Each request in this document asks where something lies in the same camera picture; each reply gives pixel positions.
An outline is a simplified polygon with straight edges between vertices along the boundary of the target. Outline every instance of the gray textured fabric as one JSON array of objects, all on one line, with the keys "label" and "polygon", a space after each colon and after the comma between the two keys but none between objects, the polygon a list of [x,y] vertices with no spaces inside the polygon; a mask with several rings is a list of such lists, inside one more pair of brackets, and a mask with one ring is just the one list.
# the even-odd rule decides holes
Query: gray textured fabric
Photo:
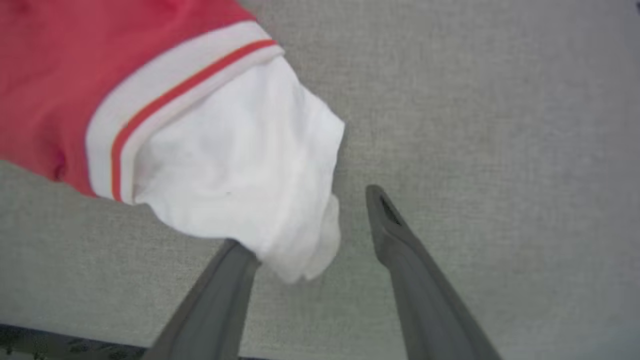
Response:
[{"label": "gray textured fabric", "polygon": [[[242,354],[405,356],[364,186],[379,183],[506,359],[637,359],[640,17],[632,1],[245,2],[347,123],[344,243],[255,282]],[[149,345],[213,241],[0,170],[0,322]]]}]

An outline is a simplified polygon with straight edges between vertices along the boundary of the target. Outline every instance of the red fabric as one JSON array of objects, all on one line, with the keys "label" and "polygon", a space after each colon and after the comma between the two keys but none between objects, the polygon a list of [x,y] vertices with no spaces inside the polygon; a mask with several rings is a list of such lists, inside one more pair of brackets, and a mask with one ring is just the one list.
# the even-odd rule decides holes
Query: red fabric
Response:
[{"label": "red fabric", "polygon": [[91,116],[137,68],[189,38],[253,20],[233,0],[0,1],[0,157],[95,196]]}]

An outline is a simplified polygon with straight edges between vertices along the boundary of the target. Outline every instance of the white stripe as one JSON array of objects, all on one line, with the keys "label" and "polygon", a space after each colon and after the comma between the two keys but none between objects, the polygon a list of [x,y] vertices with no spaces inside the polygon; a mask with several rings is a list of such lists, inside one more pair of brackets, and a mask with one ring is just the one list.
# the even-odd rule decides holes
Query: white stripe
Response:
[{"label": "white stripe", "polygon": [[[148,62],[120,83],[100,104],[87,129],[86,153],[89,178],[94,192],[113,199],[111,193],[111,148],[120,130],[137,112],[215,61],[250,43],[268,40],[269,35],[255,22],[240,22],[184,42]],[[149,117],[130,136],[121,157],[122,200],[132,203],[133,163],[137,150],[159,127],[176,113],[214,91],[252,65],[282,53],[273,46],[226,67],[186,94],[174,99]]]}]

